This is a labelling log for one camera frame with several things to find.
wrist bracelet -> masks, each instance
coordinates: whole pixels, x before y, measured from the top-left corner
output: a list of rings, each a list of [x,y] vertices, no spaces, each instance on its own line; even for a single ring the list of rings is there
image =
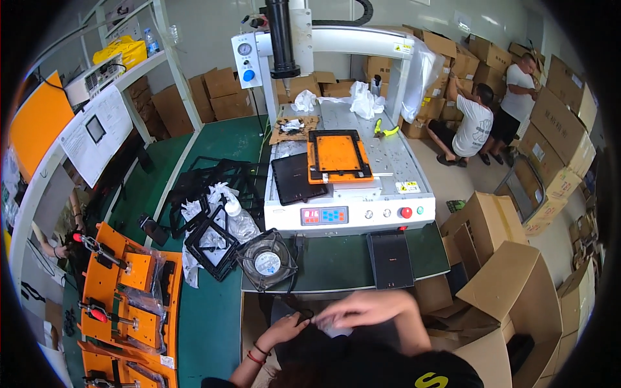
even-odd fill
[[[252,354],[250,353],[250,350],[248,350],[248,358],[250,358],[252,361],[256,362],[257,364],[265,365],[266,363],[266,361],[259,361],[256,358],[254,358]]]
[[[263,350],[261,350],[261,348],[259,348],[259,347],[256,345],[256,341],[254,341],[254,342],[252,343],[252,345],[254,345],[254,346],[255,346],[255,348],[256,348],[258,351],[260,351],[261,353],[265,354],[266,356],[271,356],[271,352],[269,351],[269,352],[265,353]]]

dispensing machine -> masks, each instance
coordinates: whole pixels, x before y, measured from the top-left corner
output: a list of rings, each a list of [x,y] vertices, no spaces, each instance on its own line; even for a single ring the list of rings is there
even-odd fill
[[[311,10],[303,0],[267,0],[270,31],[240,34],[232,38],[242,88],[263,87],[272,125],[280,116],[320,117],[317,133],[313,136],[313,142],[317,144],[313,146],[315,148],[308,142],[278,143],[272,146],[271,161],[309,152],[309,164],[304,163],[306,168],[311,168],[312,160],[317,160],[318,168],[321,161],[322,166],[330,165],[338,174],[349,169],[355,172],[364,163],[368,170],[360,174],[368,176],[370,170],[372,176],[372,179],[348,181],[330,180],[322,174],[322,178],[315,178],[315,181],[309,179],[309,182],[325,184],[326,194],[305,202],[283,205],[279,196],[279,193],[284,194],[283,188],[278,187],[278,181],[290,177],[283,176],[286,171],[275,173],[271,163],[265,189],[265,226],[278,229],[285,237],[404,230],[420,228],[435,220],[435,197],[431,186],[406,137],[401,131],[392,132],[399,121],[410,66],[420,68],[420,64],[411,63],[414,37],[403,32],[360,27],[371,19],[373,7],[368,0],[358,1],[364,6],[365,13],[358,20],[345,21],[312,20]],[[392,58],[384,112],[365,120],[352,113],[350,105],[345,103],[324,101],[309,113],[294,112],[289,104],[279,105],[276,82],[282,79],[285,89],[288,89],[292,77],[311,74],[314,70],[314,52]],[[270,56],[273,56],[273,67],[268,60]],[[374,137],[378,119],[382,119],[379,129],[382,133],[390,133],[390,136]],[[357,133],[353,138],[351,132],[347,132],[352,130]],[[349,133],[350,137],[345,135],[342,142],[327,139],[326,131],[341,131],[338,134]],[[322,137],[327,140],[317,142]],[[341,143],[353,147],[354,158],[350,160],[354,163],[348,168],[336,165],[343,160],[343,148],[326,146]]]

cooling fan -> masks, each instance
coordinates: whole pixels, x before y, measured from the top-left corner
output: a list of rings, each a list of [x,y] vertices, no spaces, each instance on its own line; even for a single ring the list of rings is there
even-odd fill
[[[235,259],[259,292],[297,271],[297,265],[276,229],[270,229],[242,245]]]

blue knob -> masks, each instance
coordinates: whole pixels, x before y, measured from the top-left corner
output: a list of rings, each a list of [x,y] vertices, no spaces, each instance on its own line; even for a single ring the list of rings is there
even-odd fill
[[[246,70],[243,72],[243,80],[246,82],[250,82],[251,79],[255,77],[255,72],[252,70]]]

dispensing nozzle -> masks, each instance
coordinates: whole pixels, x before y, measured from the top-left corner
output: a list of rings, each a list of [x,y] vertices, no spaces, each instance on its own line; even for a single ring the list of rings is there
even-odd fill
[[[283,78],[283,84],[287,97],[291,97],[291,78]]]

